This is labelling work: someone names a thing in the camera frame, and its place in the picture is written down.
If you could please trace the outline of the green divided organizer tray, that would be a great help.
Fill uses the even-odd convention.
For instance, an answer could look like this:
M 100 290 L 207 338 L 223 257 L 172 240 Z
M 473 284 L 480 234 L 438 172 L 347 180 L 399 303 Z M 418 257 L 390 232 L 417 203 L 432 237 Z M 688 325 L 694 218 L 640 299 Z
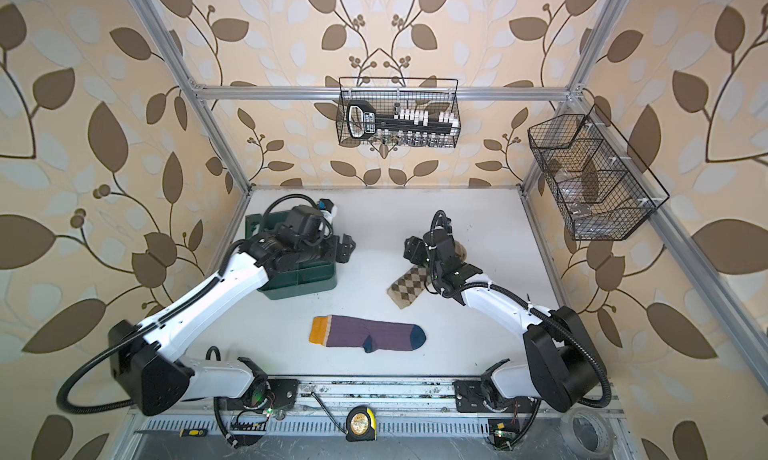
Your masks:
M 278 223 L 287 219 L 288 213 L 288 210 L 270 213 L 265 228 L 273 229 Z M 261 219 L 261 214 L 251 214 L 245 217 L 245 238 L 249 238 L 259 231 Z M 270 277 L 270 281 L 258 291 L 269 300 L 278 301 L 330 291 L 336 286 L 336 264 L 313 261 L 301 264 L 292 271 Z

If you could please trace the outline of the brown argyle sock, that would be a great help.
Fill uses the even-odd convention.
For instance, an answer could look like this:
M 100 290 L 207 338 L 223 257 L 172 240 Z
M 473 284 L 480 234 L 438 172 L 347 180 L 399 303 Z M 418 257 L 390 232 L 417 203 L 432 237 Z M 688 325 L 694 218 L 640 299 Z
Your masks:
M 461 243 L 456 243 L 456 252 L 461 260 L 466 261 L 466 249 Z M 432 288 L 427 270 L 413 264 L 406 273 L 395 280 L 387 289 L 387 295 L 400 309 L 411 306 L 424 292 L 439 295 Z

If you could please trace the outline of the purple striped sock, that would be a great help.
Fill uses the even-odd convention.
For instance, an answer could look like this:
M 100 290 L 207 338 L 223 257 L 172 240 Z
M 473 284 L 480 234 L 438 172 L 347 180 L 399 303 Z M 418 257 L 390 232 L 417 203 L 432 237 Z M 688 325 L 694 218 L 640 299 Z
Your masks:
M 315 317 L 309 334 L 312 344 L 328 348 L 361 348 L 365 353 L 415 351 L 426 340 L 426 333 L 418 325 L 341 315 Z

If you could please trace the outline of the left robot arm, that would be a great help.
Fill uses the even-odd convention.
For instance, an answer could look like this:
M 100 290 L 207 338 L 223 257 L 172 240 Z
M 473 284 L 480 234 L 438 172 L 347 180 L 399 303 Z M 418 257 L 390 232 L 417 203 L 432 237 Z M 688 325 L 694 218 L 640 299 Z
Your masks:
M 190 345 L 224 313 L 273 277 L 314 262 L 346 263 L 356 244 L 333 229 L 337 206 L 293 195 L 297 206 L 273 228 L 261 225 L 255 235 L 232 243 L 218 269 L 180 300 L 133 325 L 116 324 L 108 347 L 79 367 L 61 386 L 58 408 L 75 415 L 136 406 L 146 416 L 165 412 L 182 401 L 205 398 L 260 403 L 267 374 L 251 359 L 225 361 L 188 356 Z M 108 362 L 113 379 L 127 399 L 101 405 L 76 405 L 74 386 L 92 369 Z

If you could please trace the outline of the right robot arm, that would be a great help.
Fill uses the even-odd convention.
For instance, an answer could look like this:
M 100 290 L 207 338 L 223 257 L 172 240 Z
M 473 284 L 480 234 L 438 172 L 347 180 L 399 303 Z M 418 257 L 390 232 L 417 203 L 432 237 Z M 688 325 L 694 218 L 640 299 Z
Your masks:
M 566 306 L 536 305 L 462 260 L 444 211 L 435 213 L 423 236 L 405 240 L 404 258 L 426 270 L 432 294 L 486 315 L 521 340 L 523 364 L 504 359 L 481 375 L 486 409 L 503 412 L 521 397 L 545 402 L 561 413 L 576 404 L 610 404 L 607 368 L 578 314 Z

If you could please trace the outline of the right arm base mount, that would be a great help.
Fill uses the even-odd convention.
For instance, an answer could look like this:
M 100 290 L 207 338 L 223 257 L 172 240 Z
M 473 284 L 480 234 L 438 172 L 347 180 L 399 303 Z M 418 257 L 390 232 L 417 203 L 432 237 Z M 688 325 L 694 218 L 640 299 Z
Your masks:
M 530 397 L 503 397 L 488 379 L 453 382 L 459 413 L 497 414 L 488 419 L 490 445 L 499 451 L 512 451 L 531 430 L 541 401 Z

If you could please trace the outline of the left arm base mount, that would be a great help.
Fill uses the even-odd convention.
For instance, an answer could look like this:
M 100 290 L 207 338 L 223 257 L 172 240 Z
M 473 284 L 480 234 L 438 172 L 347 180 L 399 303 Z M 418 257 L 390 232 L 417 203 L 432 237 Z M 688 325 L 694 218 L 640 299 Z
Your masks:
M 259 442 L 270 426 L 282 421 L 298 397 L 299 380 L 269 378 L 239 398 L 216 397 L 216 425 L 227 444 L 244 448 Z

